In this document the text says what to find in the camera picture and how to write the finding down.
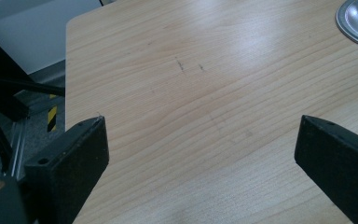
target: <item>hazard stripe tape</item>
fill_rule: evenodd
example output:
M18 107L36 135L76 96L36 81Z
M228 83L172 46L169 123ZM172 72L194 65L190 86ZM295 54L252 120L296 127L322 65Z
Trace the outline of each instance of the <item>hazard stripe tape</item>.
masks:
M48 133L57 129L57 106L54 105L48 111Z

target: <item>wood grain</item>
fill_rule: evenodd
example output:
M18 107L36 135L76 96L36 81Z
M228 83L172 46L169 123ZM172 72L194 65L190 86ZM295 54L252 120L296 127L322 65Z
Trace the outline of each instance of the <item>wood grain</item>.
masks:
M358 133L342 0L118 0L67 26L66 128L105 116L76 223L349 223L296 165L301 115Z

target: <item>white wall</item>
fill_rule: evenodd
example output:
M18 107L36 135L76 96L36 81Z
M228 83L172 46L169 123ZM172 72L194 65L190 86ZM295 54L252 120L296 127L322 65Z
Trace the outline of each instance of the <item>white wall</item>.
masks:
M98 0L0 0L0 46L27 73L65 59L65 27Z

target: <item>wooden table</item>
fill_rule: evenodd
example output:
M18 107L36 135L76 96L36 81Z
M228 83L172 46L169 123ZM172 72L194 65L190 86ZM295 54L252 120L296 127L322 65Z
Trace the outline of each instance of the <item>wooden table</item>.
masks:
M67 26L66 128L105 116L76 223L348 223L294 160L301 115L358 133L343 0L118 0Z

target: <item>gray floor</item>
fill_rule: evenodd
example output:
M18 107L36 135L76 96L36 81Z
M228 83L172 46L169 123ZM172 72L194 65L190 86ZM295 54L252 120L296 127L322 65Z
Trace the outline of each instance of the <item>gray floor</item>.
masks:
M37 83L64 87L65 61L53 64L48 68L35 72L31 74L30 77ZM19 138L19 127L22 127L21 125L23 125L23 164L36 152L42 150L43 147L64 132L65 104L64 98L62 97L50 99L47 94L31 91L21 91L16 94L16 98L30 107L30 117L13 123L10 119L0 114L0 126L2 127L7 140L15 143ZM54 105L57 106L57 128L55 131L48 132L48 111Z

